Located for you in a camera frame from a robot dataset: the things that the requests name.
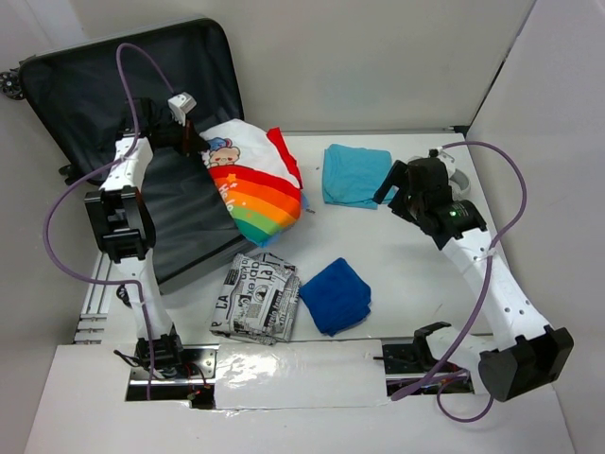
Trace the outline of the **light blue shirt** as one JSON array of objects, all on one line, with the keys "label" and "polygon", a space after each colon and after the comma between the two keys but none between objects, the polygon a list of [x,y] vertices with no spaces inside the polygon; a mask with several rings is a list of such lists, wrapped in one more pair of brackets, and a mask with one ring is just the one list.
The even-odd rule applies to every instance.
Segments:
[{"label": "light blue shirt", "polygon": [[389,151],[330,145],[323,156],[322,197],[326,204],[376,210],[375,192],[392,166]]}]

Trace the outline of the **rainbow cartoon white shirt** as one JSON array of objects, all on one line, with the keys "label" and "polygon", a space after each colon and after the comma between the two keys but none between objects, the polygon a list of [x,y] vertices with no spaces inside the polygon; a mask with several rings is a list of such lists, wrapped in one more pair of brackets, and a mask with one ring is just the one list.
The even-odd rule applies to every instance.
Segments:
[{"label": "rainbow cartoon white shirt", "polygon": [[303,211],[303,179],[282,131],[240,119],[200,134],[201,159],[240,234],[264,247],[292,227]]}]

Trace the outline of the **dark blue towel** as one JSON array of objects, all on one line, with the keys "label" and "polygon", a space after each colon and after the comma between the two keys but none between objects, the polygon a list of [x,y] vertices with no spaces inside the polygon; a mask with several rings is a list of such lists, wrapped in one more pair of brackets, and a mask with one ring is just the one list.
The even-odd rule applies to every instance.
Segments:
[{"label": "dark blue towel", "polygon": [[330,337],[362,323],[371,313],[370,286],[342,257],[301,286],[299,295],[317,329]]}]

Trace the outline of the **newspaper print cloth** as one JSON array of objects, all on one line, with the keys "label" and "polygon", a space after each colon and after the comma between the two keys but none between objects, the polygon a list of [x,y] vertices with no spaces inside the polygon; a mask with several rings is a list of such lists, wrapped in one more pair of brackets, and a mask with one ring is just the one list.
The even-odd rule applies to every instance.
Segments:
[{"label": "newspaper print cloth", "polygon": [[289,342],[301,287],[297,271],[272,253],[238,254],[216,299],[210,332],[264,345]]}]

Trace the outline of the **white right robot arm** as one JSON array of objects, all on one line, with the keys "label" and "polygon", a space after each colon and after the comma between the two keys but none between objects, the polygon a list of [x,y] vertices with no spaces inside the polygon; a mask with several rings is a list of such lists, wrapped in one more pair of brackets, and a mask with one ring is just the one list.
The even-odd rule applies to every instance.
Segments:
[{"label": "white right robot arm", "polygon": [[432,371],[449,362],[465,369],[478,393],[506,402],[557,380],[574,347],[569,331],[555,328],[530,302],[497,253],[475,205],[453,197],[446,164],[438,157],[395,162],[374,195],[394,189],[391,212],[430,236],[456,266],[474,296],[493,338],[432,323],[414,333],[412,358]]}]

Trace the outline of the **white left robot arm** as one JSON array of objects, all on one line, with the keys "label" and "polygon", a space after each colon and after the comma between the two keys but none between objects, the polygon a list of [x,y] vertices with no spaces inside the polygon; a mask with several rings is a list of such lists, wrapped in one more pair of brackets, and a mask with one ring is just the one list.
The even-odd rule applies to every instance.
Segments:
[{"label": "white left robot arm", "polygon": [[196,100],[186,92],[167,100],[170,117],[155,116],[152,101],[135,101],[137,122],[123,119],[115,141],[115,163],[105,182],[85,197],[96,244],[119,272],[118,298],[134,316],[137,342],[133,363],[166,377],[182,373],[187,355],[168,315],[153,269],[156,229],[142,186],[157,148],[189,156],[208,148],[188,114]]}]

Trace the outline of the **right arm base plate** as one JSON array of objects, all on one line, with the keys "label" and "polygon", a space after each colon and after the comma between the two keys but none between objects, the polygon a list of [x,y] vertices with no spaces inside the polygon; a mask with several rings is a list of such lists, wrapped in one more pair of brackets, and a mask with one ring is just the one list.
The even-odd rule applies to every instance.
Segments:
[{"label": "right arm base plate", "polygon": [[[430,369],[424,365],[411,343],[383,343],[382,352],[373,357],[374,361],[384,366],[386,375],[387,396],[419,381]],[[435,375],[436,381],[422,386],[414,395],[436,395],[437,391],[447,384],[445,393],[471,393],[474,386],[467,373],[448,377],[460,371],[454,364],[446,363]]]}]

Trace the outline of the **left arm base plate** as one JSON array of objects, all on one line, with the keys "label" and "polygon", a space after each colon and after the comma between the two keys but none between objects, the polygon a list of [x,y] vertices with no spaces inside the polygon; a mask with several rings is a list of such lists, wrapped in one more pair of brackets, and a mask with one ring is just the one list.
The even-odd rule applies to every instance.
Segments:
[{"label": "left arm base plate", "polygon": [[215,403],[217,345],[192,345],[182,351],[182,364],[172,369],[156,369],[147,390],[148,370],[134,355],[121,355],[130,367],[127,402],[180,401],[193,409],[213,410]]}]

